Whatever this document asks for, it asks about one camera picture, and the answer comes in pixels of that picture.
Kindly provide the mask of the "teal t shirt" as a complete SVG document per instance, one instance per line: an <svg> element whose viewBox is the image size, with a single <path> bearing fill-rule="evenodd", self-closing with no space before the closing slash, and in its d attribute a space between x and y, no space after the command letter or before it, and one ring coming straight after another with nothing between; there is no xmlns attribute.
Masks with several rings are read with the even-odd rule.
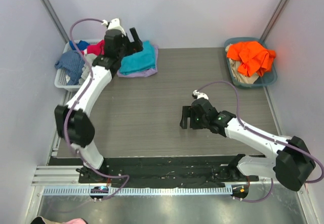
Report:
<svg viewBox="0 0 324 224"><path fill-rule="evenodd" d="M134 53L122 59L118 72L123 76L156 68L155 47L150 41L144 41L142 45L143 50L141 52Z"/></svg>

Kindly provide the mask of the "orange t shirt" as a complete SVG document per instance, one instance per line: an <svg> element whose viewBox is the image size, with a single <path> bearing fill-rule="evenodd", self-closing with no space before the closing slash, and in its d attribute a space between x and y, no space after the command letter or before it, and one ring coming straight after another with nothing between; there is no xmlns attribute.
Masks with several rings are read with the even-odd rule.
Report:
<svg viewBox="0 0 324 224"><path fill-rule="evenodd" d="M238 42L227 47L226 57L233 62L234 71L245 77L263 77L272 71L276 52L257 41Z"/></svg>

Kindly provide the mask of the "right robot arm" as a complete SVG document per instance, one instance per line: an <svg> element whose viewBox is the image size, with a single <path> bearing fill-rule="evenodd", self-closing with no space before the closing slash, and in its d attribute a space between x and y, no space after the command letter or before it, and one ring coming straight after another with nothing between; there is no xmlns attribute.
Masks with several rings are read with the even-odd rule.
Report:
<svg viewBox="0 0 324 224"><path fill-rule="evenodd" d="M255 175L273 178L291 191L299 191L315 169L305 142L297 137L285 138L260 130L228 111L217 111L205 98L182 107L182 129L208 129L242 142L262 153L263 157L244 154L230 163L229 176L235 181Z"/></svg>

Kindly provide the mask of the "folded lavender t shirt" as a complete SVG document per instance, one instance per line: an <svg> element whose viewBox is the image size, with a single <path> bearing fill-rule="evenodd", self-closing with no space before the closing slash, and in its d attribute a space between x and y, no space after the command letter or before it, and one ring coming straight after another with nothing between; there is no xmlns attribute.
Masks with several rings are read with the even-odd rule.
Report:
<svg viewBox="0 0 324 224"><path fill-rule="evenodd" d="M144 72L136 72L136 73L132 73L132 74L129 74L127 76L123 76L121 73L119 73L117 71L117 76L120 77L120 78L146 78L146 77L149 77L149 76L152 76L154 74L157 73L157 58L158 58L158 46L155 45L155 44L152 44L154 47L155 47L155 56L156 56L156 68L155 69L148 69L148 70L145 70Z"/></svg>

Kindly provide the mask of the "royal blue t shirt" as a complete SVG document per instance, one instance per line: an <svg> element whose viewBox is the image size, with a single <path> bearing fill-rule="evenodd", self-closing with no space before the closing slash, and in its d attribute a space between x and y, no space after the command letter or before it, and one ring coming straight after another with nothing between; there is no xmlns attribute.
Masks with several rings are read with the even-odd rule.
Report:
<svg viewBox="0 0 324 224"><path fill-rule="evenodd" d="M80 40L79 42L73 42L73 41L69 41L69 45L71 50L76 50L76 47L83 51L85 50L90 44L86 41Z"/></svg>

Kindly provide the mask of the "grey t shirt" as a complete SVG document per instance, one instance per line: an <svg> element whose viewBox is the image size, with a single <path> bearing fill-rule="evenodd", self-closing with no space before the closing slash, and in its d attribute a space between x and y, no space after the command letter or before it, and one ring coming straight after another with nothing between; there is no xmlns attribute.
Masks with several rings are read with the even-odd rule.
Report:
<svg viewBox="0 0 324 224"><path fill-rule="evenodd" d="M95 55L95 54L86 54L85 58L86 58L87 62L90 65L92 65L93 61L97 58L97 55ZM81 74L80 79L78 80L78 83L80 85L82 85L85 82L85 80L87 79L87 77L89 76L89 74L90 74L90 69L88 68L87 64L85 63L83 68L82 68L82 74Z"/></svg>

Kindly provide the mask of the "blue checked shirt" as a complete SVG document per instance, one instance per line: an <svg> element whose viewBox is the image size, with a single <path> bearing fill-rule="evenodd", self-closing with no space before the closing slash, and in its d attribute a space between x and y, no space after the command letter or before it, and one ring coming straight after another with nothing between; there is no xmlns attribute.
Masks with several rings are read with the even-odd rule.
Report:
<svg viewBox="0 0 324 224"><path fill-rule="evenodd" d="M67 85L77 85L85 62L76 50L70 50L61 55L54 67L64 69L69 76Z"/></svg>

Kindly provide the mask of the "beige garment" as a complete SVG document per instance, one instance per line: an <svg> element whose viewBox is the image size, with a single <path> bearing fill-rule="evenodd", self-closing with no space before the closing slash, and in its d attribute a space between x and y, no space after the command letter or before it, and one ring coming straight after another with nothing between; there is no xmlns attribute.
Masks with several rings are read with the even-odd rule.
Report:
<svg viewBox="0 0 324 224"><path fill-rule="evenodd" d="M226 57L239 63L237 71L244 76L260 76L260 64L254 58L258 49L260 45L257 42L239 42L229 47Z"/></svg>

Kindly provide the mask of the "teal plastic basket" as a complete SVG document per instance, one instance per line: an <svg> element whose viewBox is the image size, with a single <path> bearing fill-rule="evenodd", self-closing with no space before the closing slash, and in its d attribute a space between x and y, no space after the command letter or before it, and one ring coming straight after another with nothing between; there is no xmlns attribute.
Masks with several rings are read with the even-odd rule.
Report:
<svg viewBox="0 0 324 224"><path fill-rule="evenodd" d="M231 45L237 44L239 42L258 42L265 49L267 49L266 44L257 38L251 37L240 37L240 38L230 38L225 41L224 48L225 52L228 51ZM230 60L226 58L231 80L235 86L238 88L250 89L250 88L261 88L272 85L277 80L277 73L274 64L271 67L271 71L267 71L263 76L256 74L255 76L247 77L237 71L239 63L237 61Z"/></svg>

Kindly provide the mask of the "white round mesh hamper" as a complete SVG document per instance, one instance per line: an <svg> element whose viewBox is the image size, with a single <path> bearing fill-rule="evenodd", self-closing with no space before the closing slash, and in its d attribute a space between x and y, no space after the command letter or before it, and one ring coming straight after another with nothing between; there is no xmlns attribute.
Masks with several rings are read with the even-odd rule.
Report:
<svg viewBox="0 0 324 224"><path fill-rule="evenodd" d="M280 138L284 138L285 141L287 141L287 140L291 140L291 139L292 139L291 136L287 136L287 135L279 135L279 137L280 137Z"/></svg>

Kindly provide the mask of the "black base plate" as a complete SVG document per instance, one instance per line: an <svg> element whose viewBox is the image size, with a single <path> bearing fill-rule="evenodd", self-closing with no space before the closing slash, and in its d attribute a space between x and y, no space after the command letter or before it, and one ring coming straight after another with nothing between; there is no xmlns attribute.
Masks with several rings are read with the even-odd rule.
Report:
<svg viewBox="0 0 324 224"><path fill-rule="evenodd" d="M51 166L76 166L79 183L109 183L120 187L125 183L119 175L129 175L128 188L213 188L224 187L227 182L257 182L258 176L242 175L234 167L237 156L190 156L190 157L134 157L106 158L102 173L115 179L100 176L83 166L81 159L54 158Z"/></svg>

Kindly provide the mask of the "left aluminium corner post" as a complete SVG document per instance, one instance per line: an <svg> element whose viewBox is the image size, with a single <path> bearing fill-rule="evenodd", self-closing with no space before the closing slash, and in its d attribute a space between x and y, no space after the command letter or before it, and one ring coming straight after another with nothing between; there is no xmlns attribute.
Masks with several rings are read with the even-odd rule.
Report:
<svg viewBox="0 0 324 224"><path fill-rule="evenodd" d="M50 0L40 0L41 3L43 4L46 12L48 13L49 17L51 18L54 26L58 30L59 34L61 35L62 39L64 40L65 43L69 41L69 37L67 32L65 31L58 15L56 14Z"/></svg>

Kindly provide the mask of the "aluminium corner post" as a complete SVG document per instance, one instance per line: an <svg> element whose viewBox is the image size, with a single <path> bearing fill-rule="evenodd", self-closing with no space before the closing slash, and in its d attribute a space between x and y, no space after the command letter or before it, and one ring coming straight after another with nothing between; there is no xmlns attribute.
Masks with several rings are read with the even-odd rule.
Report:
<svg viewBox="0 0 324 224"><path fill-rule="evenodd" d="M64 40L65 43L69 41L69 37L67 32L65 31L58 15L56 14L50 0L40 0L41 3L43 4L46 12L48 13L49 17L51 18L54 26L58 30L59 34L61 35L62 39Z"/></svg>
<svg viewBox="0 0 324 224"><path fill-rule="evenodd" d="M263 30L263 33L260 37L261 41L266 41L268 36L270 35L272 29L274 28L276 22L279 20L281 14L283 13L286 5L289 3L289 0L279 0L273 14L271 15L271 18L269 19L265 29Z"/></svg>

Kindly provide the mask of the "aluminium frame rails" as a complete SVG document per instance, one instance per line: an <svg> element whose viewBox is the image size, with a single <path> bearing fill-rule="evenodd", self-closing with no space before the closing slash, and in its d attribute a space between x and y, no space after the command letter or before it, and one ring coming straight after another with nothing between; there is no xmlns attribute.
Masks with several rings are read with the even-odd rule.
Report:
<svg viewBox="0 0 324 224"><path fill-rule="evenodd" d="M32 185L71 185L78 184L81 166L37 166Z"/></svg>

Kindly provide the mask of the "right aluminium corner post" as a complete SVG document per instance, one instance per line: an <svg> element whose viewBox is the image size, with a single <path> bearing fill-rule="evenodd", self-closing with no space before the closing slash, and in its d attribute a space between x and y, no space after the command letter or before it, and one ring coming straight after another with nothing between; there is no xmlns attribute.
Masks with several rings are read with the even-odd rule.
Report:
<svg viewBox="0 0 324 224"><path fill-rule="evenodd" d="M266 41L268 36L270 35L272 29L274 28L276 22L279 20L281 14L283 13L286 5L289 3L289 0L279 0L273 14L271 15L271 18L269 19L265 29L263 30L263 33L260 37L261 41Z"/></svg>

